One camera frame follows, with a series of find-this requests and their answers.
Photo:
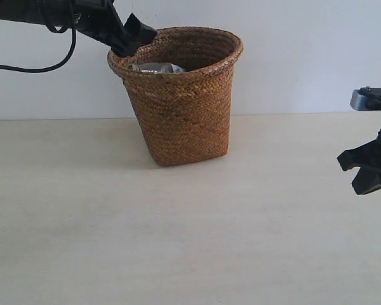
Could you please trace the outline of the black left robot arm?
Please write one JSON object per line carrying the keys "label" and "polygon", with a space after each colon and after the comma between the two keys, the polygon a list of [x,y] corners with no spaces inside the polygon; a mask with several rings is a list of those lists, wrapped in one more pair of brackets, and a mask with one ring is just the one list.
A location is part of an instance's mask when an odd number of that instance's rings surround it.
{"label": "black left robot arm", "polygon": [[132,57],[151,44],[157,31],[130,14],[123,23],[113,1],[0,1],[0,20],[41,24],[49,31],[63,33],[75,29],[105,44],[120,57]]}

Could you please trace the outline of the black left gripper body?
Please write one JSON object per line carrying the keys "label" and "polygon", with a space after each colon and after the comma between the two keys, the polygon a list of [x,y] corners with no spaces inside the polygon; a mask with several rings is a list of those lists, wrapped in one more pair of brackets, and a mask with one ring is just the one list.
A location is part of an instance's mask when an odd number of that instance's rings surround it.
{"label": "black left gripper body", "polygon": [[128,36],[114,7],[114,1],[74,1],[80,14],[76,29],[111,48],[126,48]]}

